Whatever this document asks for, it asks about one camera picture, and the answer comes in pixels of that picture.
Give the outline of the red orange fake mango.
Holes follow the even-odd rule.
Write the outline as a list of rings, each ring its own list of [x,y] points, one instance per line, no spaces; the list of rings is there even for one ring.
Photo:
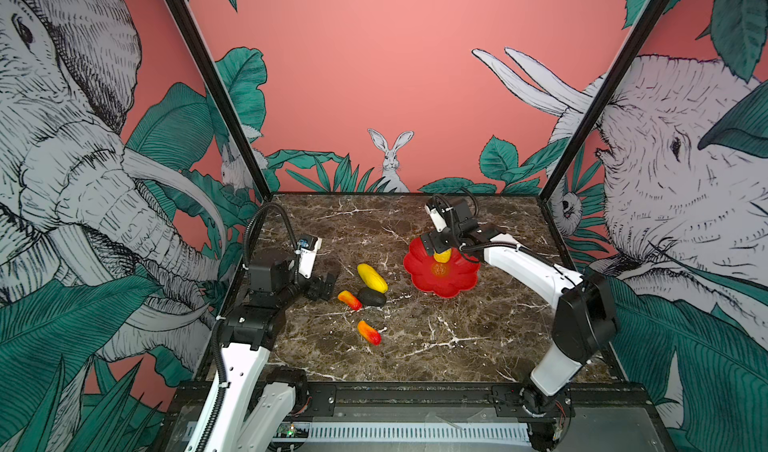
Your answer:
[[[363,307],[360,300],[354,294],[352,294],[347,290],[340,292],[337,295],[337,299],[343,302],[345,305],[347,305],[350,309],[355,311],[360,310]]]

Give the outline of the yellow fake lemon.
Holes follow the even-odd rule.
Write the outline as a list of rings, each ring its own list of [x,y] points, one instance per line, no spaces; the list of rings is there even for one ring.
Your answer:
[[[448,263],[452,256],[452,250],[450,248],[442,251],[442,252],[434,252],[432,254],[432,258],[437,262],[441,264]]]

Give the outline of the yellow fake banana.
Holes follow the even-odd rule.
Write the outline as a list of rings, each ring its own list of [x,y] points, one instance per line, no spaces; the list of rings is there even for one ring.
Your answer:
[[[366,287],[379,293],[386,293],[389,286],[386,280],[369,264],[361,263],[357,266],[357,272]]]

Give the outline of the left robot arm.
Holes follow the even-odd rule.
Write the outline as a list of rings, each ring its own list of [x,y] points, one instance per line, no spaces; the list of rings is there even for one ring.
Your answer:
[[[290,367],[271,372],[256,405],[250,405],[286,323],[286,309],[302,295],[329,300],[334,291],[339,264],[309,276],[302,274],[304,265],[312,261],[281,252],[255,256],[247,265],[251,299],[217,319],[212,337],[216,375],[188,451],[267,451],[284,420],[309,405],[306,372]]]

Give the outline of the dark fake avocado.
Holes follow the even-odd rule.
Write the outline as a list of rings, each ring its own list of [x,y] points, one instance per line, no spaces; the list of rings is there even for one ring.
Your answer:
[[[357,299],[364,306],[382,307],[387,302],[385,293],[379,292],[368,287],[361,288],[357,293]]]

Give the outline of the orange red fake peach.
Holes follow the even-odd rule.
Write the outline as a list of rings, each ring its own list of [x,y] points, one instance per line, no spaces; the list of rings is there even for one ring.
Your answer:
[[[377,346],[381,344],[382,337],[380,332],[364,320],[358,322],[357,331],[371,345]]]

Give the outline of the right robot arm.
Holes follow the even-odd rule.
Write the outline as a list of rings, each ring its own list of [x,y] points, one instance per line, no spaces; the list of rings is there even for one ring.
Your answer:
[[[529,415],[548,414],[572,379],[620,329],[607,278],[558,265],[496,225],[479,223],[461,198],[450,201],[435,194],[425,210],[434,226],[421,236],[427,253],[456,250],[495,267],[533,290],[554,311],[551,345],[520,390]]]

